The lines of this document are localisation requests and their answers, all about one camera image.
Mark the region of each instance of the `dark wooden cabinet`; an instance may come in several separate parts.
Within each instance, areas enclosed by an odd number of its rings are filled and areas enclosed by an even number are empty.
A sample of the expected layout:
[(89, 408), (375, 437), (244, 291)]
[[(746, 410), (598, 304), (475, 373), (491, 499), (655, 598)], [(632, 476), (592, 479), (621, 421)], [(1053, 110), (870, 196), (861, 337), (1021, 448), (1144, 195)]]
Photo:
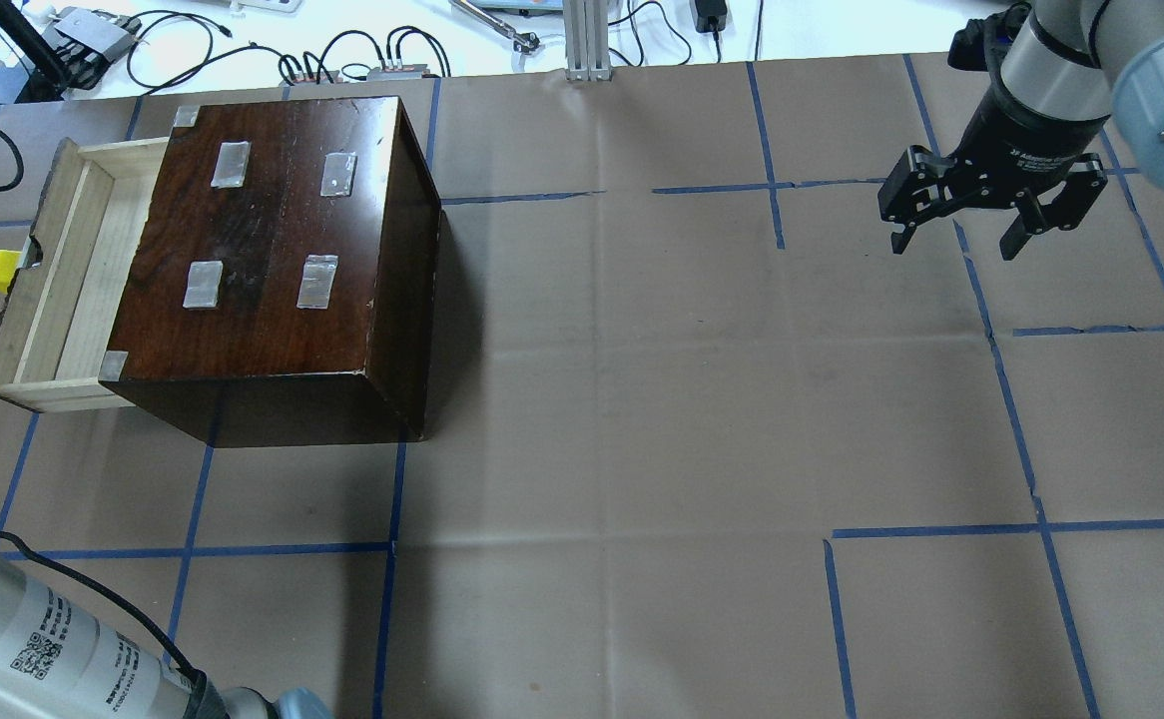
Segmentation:
[(207, 105), (185, 124), (99, 382), (214, 447), (421, 437), (440, 199), (403, 102)]

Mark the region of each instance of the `label sticker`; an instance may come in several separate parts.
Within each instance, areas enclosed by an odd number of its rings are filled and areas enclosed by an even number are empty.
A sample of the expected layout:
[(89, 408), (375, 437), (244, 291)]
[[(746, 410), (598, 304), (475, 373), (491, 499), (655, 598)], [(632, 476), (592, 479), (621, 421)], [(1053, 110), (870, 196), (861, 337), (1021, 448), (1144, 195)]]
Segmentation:
[(0, 670), (118, 719), (143, 719), (162, 677), (161, 660), (31, 577), (1, 634)]

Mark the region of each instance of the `yellow object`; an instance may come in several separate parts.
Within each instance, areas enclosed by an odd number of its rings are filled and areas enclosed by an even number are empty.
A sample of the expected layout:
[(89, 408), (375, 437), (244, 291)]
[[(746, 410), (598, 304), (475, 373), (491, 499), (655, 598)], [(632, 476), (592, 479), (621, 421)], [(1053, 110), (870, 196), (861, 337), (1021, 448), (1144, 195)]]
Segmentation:
[(0, 292), (10, 294), (10, 283), (15, 282), (15, 270), (19, 269), (19, 259), (22, 251), (0, 250)]

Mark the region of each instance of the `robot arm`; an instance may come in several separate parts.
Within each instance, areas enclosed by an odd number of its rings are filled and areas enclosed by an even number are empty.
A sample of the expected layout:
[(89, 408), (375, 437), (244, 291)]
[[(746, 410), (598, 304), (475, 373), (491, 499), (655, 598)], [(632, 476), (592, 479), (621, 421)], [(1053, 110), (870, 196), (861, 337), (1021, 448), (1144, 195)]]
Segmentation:
[(910, 145), (880, 190), (881, 219), (902, 225), (896, 254), (920, 225), (960, 208), (1016, 209), (1005, 259), (1035, 234), (1078, 227), (1107, 183), (1084, 150), (1112, 109), (1142, 172), (1164, 187), (1164, 0), (1016, 3), (958, 31), (947, 62), (987, 72), (989, 88), (951, 155)]

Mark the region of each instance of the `open drawer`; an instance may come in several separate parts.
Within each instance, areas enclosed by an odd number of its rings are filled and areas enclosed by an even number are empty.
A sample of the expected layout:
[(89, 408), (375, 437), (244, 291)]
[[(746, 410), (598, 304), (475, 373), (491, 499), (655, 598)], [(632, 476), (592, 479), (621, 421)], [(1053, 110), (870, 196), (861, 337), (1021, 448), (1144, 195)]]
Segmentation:
[(99, 385), (166, 140), (65, 140), (0, 315), (0, 398), (38, 412), (129, 406)]

